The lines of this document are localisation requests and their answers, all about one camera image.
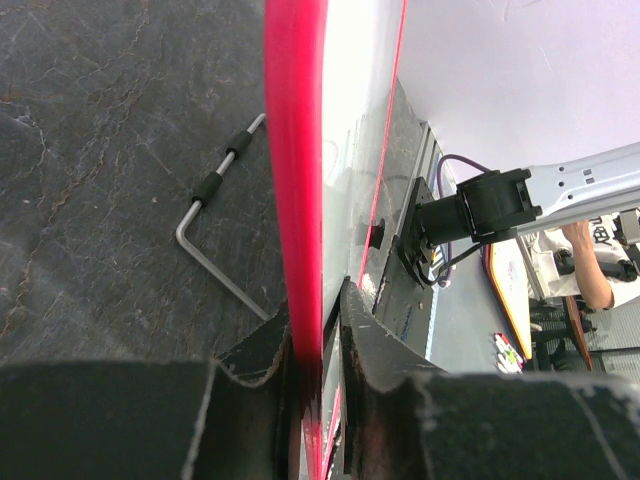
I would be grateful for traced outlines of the pink framed whiteboard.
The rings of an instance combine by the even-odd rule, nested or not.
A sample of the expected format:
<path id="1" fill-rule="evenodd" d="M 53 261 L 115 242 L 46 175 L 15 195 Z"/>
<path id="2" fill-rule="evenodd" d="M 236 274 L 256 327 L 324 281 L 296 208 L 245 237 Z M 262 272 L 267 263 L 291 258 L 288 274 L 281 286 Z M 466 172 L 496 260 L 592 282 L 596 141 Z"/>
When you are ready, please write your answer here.
<path id="1" fill-rule="evenodd" d="M 340 390 L 324 368 L 342 283 L 372 245 L 407 5 L 270 1 L 267 129 L 298 370 L 301 474 L 326 475 Z"/>

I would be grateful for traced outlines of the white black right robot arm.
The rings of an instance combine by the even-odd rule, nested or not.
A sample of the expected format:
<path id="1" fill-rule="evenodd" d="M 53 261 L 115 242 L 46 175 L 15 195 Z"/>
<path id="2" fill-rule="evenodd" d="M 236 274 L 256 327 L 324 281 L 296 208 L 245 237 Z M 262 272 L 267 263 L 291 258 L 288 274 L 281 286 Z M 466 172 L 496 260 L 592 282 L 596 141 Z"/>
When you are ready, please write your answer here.
<path id="1" fill-rule="evenodd" d="M 638 144 L 507 172 L 481 168 L 440 198 L 419 177 L 393 245 L 407 274 L 433 286 L 484 245 L 638 204 Z"/>

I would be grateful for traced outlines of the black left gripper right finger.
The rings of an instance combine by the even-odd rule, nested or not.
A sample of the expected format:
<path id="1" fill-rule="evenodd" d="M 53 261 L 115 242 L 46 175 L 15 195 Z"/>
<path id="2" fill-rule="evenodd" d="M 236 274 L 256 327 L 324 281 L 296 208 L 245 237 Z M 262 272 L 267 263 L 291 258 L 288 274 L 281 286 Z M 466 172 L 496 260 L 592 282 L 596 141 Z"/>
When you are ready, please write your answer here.
<path id="1" fill-rule="evenodd" d="M 610 375 L 453 374 L 345 281 L 343 470 L 354 479 L 635 479 L 639 389 Z"/>

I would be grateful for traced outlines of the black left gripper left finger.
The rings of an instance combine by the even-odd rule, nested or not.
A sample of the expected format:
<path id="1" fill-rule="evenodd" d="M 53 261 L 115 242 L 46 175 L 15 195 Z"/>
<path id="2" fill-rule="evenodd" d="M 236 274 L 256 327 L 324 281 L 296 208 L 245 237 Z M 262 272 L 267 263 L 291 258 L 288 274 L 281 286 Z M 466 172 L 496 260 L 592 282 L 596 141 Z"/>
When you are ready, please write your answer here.
<path id="1" fill-rule="evenodd" d="M 300 448 L 286 306 L 218 359 L 1 368 L 5 479 L 294 479 Z"/>

